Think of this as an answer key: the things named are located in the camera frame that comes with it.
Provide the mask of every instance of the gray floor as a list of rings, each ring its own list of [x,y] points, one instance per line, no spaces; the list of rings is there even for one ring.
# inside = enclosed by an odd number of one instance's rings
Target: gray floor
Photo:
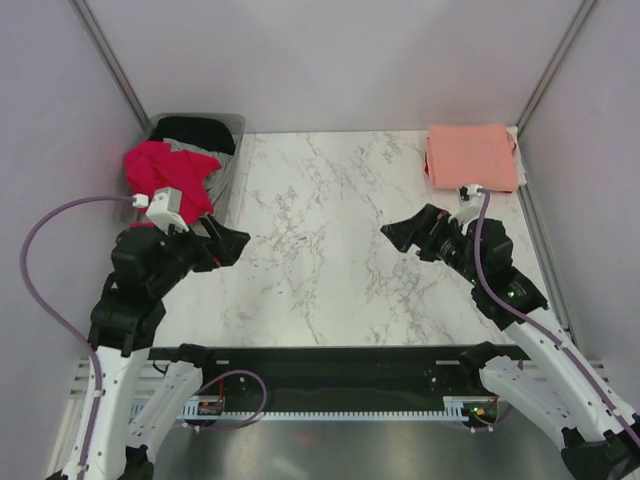
[[[156,480],[570,480],[560,452],[514,413],[494,433],[433,423],[263,422],[235,432],[176,429]]]

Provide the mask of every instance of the orange folded towel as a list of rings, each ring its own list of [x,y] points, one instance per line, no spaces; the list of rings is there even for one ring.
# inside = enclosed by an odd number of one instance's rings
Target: orange folded towel
[[[515,141],[504,124],[430,125],[427,173],[436,188],[477,183],[490,190],[515,192],[514,149]]]

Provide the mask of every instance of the wall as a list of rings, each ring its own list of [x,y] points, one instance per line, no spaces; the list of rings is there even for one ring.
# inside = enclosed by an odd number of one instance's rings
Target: wall
[[[78,197],[114,193],[139,134],[64,0],[0,2],[0,465],[44,478],[81,350],[28,296],[18,254],[31,226]],[[45,298],[83,332],[121,225],[84,206],[42,230],[29,262]]]
[[[521,137],[579,345],[640,408],[640,3],[601,2]]]
[[[580,4],[86,1],[149,115],[234,112],[257,132],[515,123]]]

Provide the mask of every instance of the pile of clothes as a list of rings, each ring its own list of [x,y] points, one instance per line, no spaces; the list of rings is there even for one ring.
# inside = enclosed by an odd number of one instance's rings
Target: pile of clothes
[[[193,225],[227,193],[235,150],[231,132],[218,120],[165,117],[125,154],[127,182],[132,193],[149,197],[164,187],[180,190],[180,215]]]

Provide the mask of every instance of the marble tabletop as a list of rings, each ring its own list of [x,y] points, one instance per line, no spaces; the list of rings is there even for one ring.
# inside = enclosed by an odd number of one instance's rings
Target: marble tabletop
[[[424,173],[425,132],[245,135],[226,225],[251,241],[233,268],[191,273],[165,299],[156,346],[507,343],[442,263],[401,254],[380,233],[455,193]],[[515,265],[545,292],[516,195],[489,217]]]

